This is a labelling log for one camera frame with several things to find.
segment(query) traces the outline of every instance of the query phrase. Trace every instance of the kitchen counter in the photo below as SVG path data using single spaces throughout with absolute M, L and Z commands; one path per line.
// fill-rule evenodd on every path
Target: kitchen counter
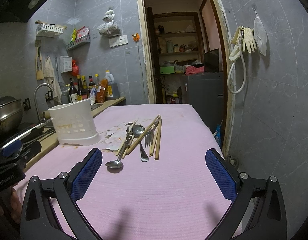
M 93 117 L 98 116 L 101 112 L 103 112 L 105 109 L 107 109 L 110 106 L 115 106 L 118 103 L 125 100 L 125 97 L 118 98 L 116 100 L 108 100 L 105 101 L 101 106 L 94 109 L 92 111 Z M 41 138 L 41 151 L 39 154 L 37 154 L 34 158 L 32 158 L 26 165 L 26 168 L 24 171 L 26 172 L 30 167 L 32 167 L 36 162 L 38 162 L 41 158 L 43 158 L 46 154 L 48 154 L 52 149 L 54 149 L 57 145 L 59 145 L 59 142 L 57 140 L 57 134 L 54 132 L 52 134 L 48 134 L 45 137 Z

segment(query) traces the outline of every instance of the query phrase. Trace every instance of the green box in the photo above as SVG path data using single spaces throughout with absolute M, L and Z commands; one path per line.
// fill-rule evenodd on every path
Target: green box
M 175 73 L 174 66 L 160 67 L 160 70 L 161 70 L 161 74 L 173 74 L 173 73 Z

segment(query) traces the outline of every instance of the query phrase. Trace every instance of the gray refrigerator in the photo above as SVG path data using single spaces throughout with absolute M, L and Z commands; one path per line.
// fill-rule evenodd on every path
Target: gray refrigerator
M 214 133 L 223 118 L 223 72 L 182 76 L 182 104 L 192 105 Z

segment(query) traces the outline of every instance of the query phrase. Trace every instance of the plastic jug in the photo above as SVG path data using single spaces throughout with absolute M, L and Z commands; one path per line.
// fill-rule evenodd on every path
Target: plastic jug
M 117 83 L 114 80 L 113 75 L 110 73 L 109 70 L 106 70 L 105 77 L 108 81 L 107 93 L 106 93 L 106 100 L 115 100 L 119 98 L 119 91 Z

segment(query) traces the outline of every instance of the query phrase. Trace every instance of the orange package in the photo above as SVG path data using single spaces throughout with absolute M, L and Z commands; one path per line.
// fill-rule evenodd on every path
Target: orange package
M 107 85 L 109 81 L 107 79 L 103 79 L 100 82 L 100 86 L 97 89 L 96 93 L 96 103 L 104 103 L 105 102 L 105 96 L 107 91 Z

